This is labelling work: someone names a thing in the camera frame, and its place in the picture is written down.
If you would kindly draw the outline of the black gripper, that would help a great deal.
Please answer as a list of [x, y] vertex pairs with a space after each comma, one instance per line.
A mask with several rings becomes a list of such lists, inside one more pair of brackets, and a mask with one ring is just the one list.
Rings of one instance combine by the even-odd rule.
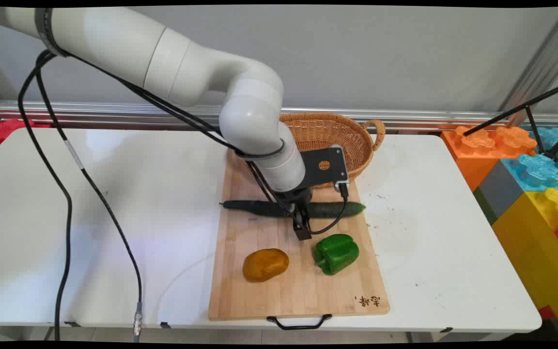
[[281, 202], [289, 210], [297, 239], [299, 241], [310, 240], [310, 223], [308, 219], [303, 221], [303, 217], [310, 216], [309, 205], [313, 196], [312, 187], [287, 192], [275, 191], [274, 194], [276, 201]]

